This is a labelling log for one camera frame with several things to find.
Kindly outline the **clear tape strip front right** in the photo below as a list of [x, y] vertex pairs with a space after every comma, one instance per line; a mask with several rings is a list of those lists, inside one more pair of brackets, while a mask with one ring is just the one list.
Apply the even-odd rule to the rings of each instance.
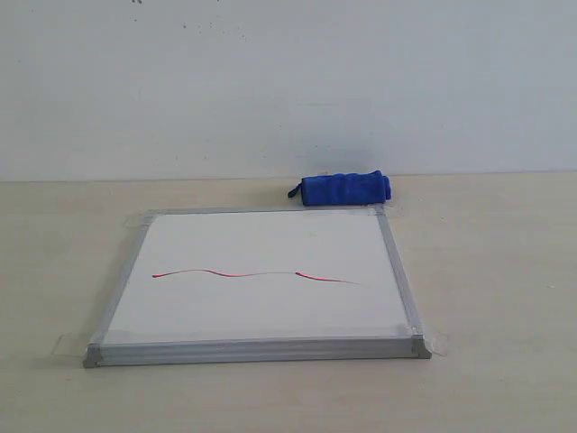
[[434, 355], [447, 356], [449, 337], [426, 327], [397, 326], [398, 335], [408, 341], [410, 358], [431, 359]]

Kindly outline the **clear tape strip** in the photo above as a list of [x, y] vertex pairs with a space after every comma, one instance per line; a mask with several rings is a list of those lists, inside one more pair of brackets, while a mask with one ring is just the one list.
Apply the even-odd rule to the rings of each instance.
[[405, 215], [405, 209], [403, 207], [390, 206], [387, 204], [348, 207], [346, 211], [352, 214], [364, 216], [385, 216], [387, 218], [398, 218]]
[[117, 350], [134, 346], [130, 334], [124, 330], [89, 333], [65, 333], [57, 337], [51, 355], [80, 357], [103, 362]]
[[397, 326], [398, 335], [408, 341], [410, 358], [431, 359], [434, 355], [447, 356], [449, 337], [426, 327]]
[[154, 214], [133, 214], [129, 215], [122, 223], [123, 228], [133, 229], [137, 227], [149, 226], [155, 219]]

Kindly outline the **white board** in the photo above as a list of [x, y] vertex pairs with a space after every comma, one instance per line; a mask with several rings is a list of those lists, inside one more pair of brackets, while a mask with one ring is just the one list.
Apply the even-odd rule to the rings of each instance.
[[389, 221], [347, 208], [147, 213], [95, 330], [134, 346], [85, 367], [415, 359], [397, 326], [423, 323]]

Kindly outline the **clear tape strip front left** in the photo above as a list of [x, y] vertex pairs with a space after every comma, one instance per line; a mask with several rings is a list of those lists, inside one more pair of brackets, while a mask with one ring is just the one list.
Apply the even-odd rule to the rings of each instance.
[[130, 334], [124, 330], [89, 333], [65, 333], [57, 337], [51, 355], [80, 357], [103, 362], [117, 350], [134, 346]]

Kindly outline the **clear tape strip back left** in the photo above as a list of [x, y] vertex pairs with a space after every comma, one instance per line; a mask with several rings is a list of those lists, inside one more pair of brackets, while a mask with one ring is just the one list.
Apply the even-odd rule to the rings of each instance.
[[133, 229], [137, 227], [149, 226], [155, 219], [154, 214], [133, 214], [129, 215], [122, 223], [123, 228]]

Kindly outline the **blue cloth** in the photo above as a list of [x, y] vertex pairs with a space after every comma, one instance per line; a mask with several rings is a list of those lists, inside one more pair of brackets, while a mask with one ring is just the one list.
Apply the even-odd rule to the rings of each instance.
[[366, 206], [383, 204], [392, 199], [389, 178], [380, 170], [370, 173], [338, 173], [302, 178], [288, 192], [297, 194], [306, 207]]

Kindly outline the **clear tape strip back right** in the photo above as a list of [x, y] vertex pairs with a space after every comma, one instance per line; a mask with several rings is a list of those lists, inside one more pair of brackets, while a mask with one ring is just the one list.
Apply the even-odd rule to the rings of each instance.
[[348, 207], [346, 211], [352, 214], [364, 216], [385, 216], [387, 218], [398, 218], [405, 215], [405, 209], [403, 207], [390, 206], [387, 204]]

